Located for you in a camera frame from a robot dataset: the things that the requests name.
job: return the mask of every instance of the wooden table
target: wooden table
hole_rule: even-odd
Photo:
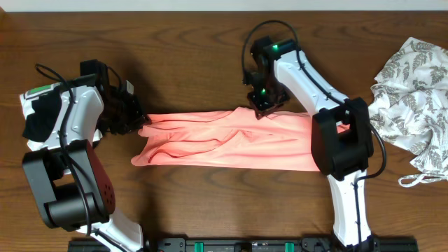
[[[293,24],[315,68],[350,97],[372,101],[370,86],[410,36],[448,48],[448,13],[7,13],[0,30],[0,251],[66,251],[75,232],[48,229],[22,171],[28,150],[18,95],[51,83],[40,62],[66,78],[98,59],[130,80],[149,113],[247,106],[239,57],[257,23]],[[256,36],[285,39],[271,25]],[[302,111],[292,101],[284,109]],[[117,205],[154,237],[298,237],[328,234],[333,206],[319,173],[210,167],[133,167],[146,140],[108,135],[96,149]],[[381,162],[378,145],[370,172]],[[367,217],[378,235],[414,235],[421,251],[448,250],[448,184],[402,188],[413,154],[387,145],[387,170],[367,182]]]

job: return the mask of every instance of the patterned cloth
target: patterned cloth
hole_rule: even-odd
[[[373,126],[383,140],[418,155],[410,163],[421,174],[400,185],[448,180],[448,50],[409,38],[375,80]]]

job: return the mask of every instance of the black cable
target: black cable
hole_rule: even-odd
[[[104,234],[103,232],[99,231],[99,229],[95,229],[93,230],[93,233],[96,236],[100,236],[101,238],[103,238],[104,240],[106,240],[106,242],[112,244],[114,247],[116,247],[117,249],[120,249],[123,252],[127,252],[122,246],[120,246],[118,243],[114,242],[111,238],[109,238],[106,234]]]
[[[248,34],[244,45],[243,45],[243,50],[242,50],[242,54],[241,54],[241,65],[243,68],[243,81],[245,81],[246,79],[246,68],[244,66],[244,55],[246,53],[246,46],[249,42],[249,39],[251,38],[252,34],[261,26],[269,24],[269,23],[279,23],[282,25],[285,25],[287,28],[290,29],[290,31],[293,33],[294,35],[294,40],[295,43],[297,45],[297,47],[299,48],[299,39],[298,39],[298,35],[297,32],[295,31],[294,27],[290,24],[288,24],[287,22],[284,21],[280,21],[280,20],[267,20],[264,22],[261,22],[260,24],[257,24]],[[325,90],[316,80],[314,80],[314,78],[311,76],[311,74],[309,74],[308,70],[305,68],[305,64],[302,63],[302,61],[300,60],[300,54],[299,54],[299,50],[296,50],[296,56],[297,56],[297,62],[300,66],[300,69],[303,70],[303,72],[305,73],[305,75],[308,77],[308,79],[315,84],[315,86],[330,100],[334,101],[336,104],[339,105],[344,105],[343,101],[340,101],[338,99],[336,99],[334,96],[331,95],[330,92],[328,92],[327,90]],[[347,109],[351,112],[351,110],[353,108],[350,107],[350,105],[347,105]],[[358,225],[358,243],[359,243],[359,247],[358,247],[358,251],[362,251],[362,237],[361,237],[361,220],[360,220],[360,212],[359,212],[359,198],[358,198],[358,182],[361,180],[365,180],[365,179],[373,179],[378,177],[386,168],[386,147],[384,146],[384,142],[382,140],[382,138],[380,137],[380,135],[378,134],[378,131],[373,127],[373,125],[370,123],[369,120],[367,120],[365,122],[365,124],[370,128],[370,131],[372,131],[372,133],[375,135],[375,138],[378,140],[378,144],[379,147],[381,148],[381,153],[382,153],[382,157],[383,157],[383,162],[381,164],[381,167],[379,168],[379,170],[377,172],[375,172],[374,174],[371,175],[367,175],[367,176],[362,176],[359,178],[356,178],[354,183],[353,183],[353,189],[355,190],[355,203],[356,203],[356,217],[358,219],[357,225]]]
[[[122,85],[122,83],[123,83],[123,82],[121,81],[121,77],[118,75],[118,73],[117,73],[115,70],[113,70],[112,67],[108,66],[107,69],[111,70],[112,73],[117,77],[117,79],[118,79],[118,90],[121,91],[121,85]]]
[[[69,87],[69,84],[67,83],[67,81],[60,76],[56,71],[54,71],[53,69],[44,66],[42,64],[36,64],[36,70],[44,75],[45,77],[54,80],[54,81],[58,81],[61,83],[62,86],[64,86],[64,88],[66,88],[69,91],[69,106],[67,107],[67,110],[65,111],[64,117],[62,118],[62,122],[61,122],[61,127],[59,129],[58,135],[59,135],[59,144],[61,146],[61,152],[62,152],[62,156],[65,159],[65,162],[71,172],[71,175],[73,176],[73,179],[75,181],[76,187],[78,189],[78,192],[81,196],[81,199],[83,201],[84,204],[84,210],[85,210],[85,222],[87,225],[87,232],[85,233],[86,236],[90,236],[90,233],[92,231],[92,224],[90,222],[90,212],[89,212],[89,205],[88,205],[88,201],[87,201],[87,197],[85,196],[85,192],[84,192],[84,188],[83,185],[81,184],[81,181],[79,179],[78,174],[76,173],[76,170],[73,167],[73,160],[71,159],[71,157],[69,156],[69,153],[67,151],[67,147],[64,143],[64,139],[66,139],[67,134],[66,134],[66,128],[67,128],[67,121],[69,119],[70,116],[70,112],[71,109],[73,108],[73,105],[75,104],[75,99],[74,99],[74,94],[73,91],[71,90],[71,88]],[[48,74],[42,72],[42,70],[40,70],[40,68],[45,69],[46,71],[49,71],[50,73],[54,74],[57,78],[54,78],[52,76],[49,76]]]

